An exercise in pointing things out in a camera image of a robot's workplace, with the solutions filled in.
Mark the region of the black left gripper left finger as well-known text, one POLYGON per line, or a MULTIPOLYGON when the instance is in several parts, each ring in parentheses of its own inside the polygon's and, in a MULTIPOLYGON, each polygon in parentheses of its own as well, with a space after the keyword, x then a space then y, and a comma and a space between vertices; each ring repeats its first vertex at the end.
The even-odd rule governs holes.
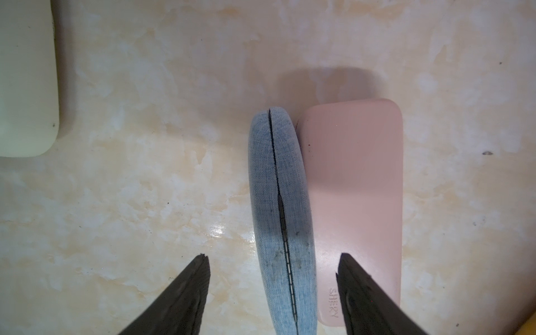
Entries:
POLYGON ((177 278, 121 331, 123 335, 200 333, 210 281, 209 258, 197 255, 177 278))

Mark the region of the blue glasses case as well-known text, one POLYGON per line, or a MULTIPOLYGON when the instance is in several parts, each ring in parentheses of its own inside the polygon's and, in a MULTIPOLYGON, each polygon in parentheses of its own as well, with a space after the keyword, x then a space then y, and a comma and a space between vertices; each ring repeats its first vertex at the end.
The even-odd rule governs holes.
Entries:
POLYGON ((255 242, 277 334, 316 334, 314 229, 300 144, 289 114, 257 114, 248 139, 255 242))

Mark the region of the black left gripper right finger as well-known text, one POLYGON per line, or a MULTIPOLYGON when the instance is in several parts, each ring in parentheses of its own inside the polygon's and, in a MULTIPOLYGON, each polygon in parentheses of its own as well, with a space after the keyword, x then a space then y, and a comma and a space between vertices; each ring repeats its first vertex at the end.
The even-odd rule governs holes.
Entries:
POLYGON ((427 334, 401 310, 352 255, 341 254, 336 281, 347 334, 427 334))

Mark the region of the yellow plastic storage tray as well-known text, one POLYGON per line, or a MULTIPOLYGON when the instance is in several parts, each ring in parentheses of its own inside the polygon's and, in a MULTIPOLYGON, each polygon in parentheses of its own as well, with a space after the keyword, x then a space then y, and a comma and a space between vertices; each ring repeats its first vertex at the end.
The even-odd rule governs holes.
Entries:
POLYGON ((536 335, 536 313, 520 326, 515 335, 536 335))

